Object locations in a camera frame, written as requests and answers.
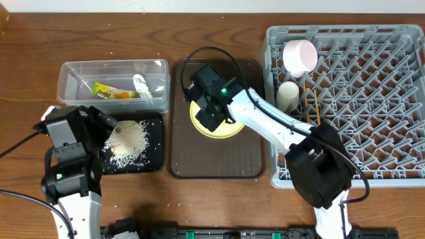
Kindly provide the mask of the pale green cup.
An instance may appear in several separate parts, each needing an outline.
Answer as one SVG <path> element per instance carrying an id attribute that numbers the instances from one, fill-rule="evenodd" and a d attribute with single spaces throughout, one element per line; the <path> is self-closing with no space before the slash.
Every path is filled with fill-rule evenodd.
<path id="1" fill-rule="evenodd" d="M 285 114 L 291 114 L 299 104 L 299 88 L 294 82 L 280 84 L 276 93 L 276 107 Z"/>

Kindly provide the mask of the white tissue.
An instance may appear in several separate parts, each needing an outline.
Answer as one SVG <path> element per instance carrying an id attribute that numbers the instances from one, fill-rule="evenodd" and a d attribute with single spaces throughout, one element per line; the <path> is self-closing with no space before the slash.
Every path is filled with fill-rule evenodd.
<path id="1" fill-rule="evenodd" d="M 138 93 L 139 97 L 142 100 L 147 100 L 151 102 L 153 99 L 152 93 L 150 92 L 147 82 L 140 74 L 135 74 L 133 76 L 133 85 L 135 87 L 135 91 Z"/>

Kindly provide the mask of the white bowl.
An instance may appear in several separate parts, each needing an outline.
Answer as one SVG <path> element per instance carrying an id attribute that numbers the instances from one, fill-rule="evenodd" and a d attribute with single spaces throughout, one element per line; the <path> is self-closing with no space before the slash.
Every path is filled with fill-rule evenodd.
<path id="1" fill-rule="evenodd" d="M 287 42 L 282 56 L 286 70 L 294 78 L 300 78 L 304 73 L 313 71 L 318 62 L 316 48 L 308 40 Z"/>

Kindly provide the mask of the yellow plate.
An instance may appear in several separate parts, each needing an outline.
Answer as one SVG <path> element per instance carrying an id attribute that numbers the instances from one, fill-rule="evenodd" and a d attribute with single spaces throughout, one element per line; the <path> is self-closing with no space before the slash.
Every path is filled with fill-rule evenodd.
<path id="1" fill-rule="evenodd" d="M 200 107 L 198 107 L 195 102 L 191 102 L 189 110 L 191 121 L 195 128 L 207 137 L 213 139 L 225 139 L 236 135 L 244 127 L 244 124 L 242 123 L 226 123 L 225 121 L 223 121 L 214 131 L 209 131 L 207 128 L 201 125 L 199 120 L 195 118 L 199 110 Z"/>

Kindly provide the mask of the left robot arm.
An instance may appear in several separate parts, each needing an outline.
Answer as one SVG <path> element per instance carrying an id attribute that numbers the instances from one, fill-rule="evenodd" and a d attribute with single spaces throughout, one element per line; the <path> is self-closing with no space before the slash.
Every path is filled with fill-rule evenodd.
<path id="1" fill-rule="evenodd" d="M 94 106 L 49 106 L 34 126 L 53 142 L 41 189 L 59 238 L 100 238 L 101 150 L 117 121 Z"/>

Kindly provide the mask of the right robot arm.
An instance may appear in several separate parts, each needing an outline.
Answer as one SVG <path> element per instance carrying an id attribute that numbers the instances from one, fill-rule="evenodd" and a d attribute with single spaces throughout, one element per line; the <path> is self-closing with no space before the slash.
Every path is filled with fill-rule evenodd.
<path id="1" fill-rule="evenodd" d="M 284 154 L 294 188 L 314 208 L 317 235 L 350 236 L 345 204 L 354 170 L 335 128 L 290 117 L 237 78 L 192 81 L 182 91 L 186 101 L 200 107 L 203 127 L 214 131 L 222 122 L 238 122 L 267 139 Z"/>

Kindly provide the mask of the rice pile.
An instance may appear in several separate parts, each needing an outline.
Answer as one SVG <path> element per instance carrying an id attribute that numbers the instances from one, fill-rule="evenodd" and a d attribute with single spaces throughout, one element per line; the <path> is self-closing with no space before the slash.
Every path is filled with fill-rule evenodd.
<path id="1" fill-rule="evenodd" d="M 119 121 L 104 144 L 110 150 L 110 162 L 118 169 L 127 166 L 141 167 L 146 164 L 145 150 L 149 146 L 148 132 L 143 121 Z"/>

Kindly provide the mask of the yellow green snack wrapper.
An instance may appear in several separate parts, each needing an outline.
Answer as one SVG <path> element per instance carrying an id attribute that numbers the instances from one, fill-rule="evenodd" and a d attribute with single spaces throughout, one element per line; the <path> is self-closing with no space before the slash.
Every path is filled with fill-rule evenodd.
<path id="1" fill-rule="evenodd" d="M 128 99 L 135 98 L 136 92 L 130 90 L 122 90 L 99 82 L 95 82 L 92 88 L 92 94 L 104 99 Z"/>

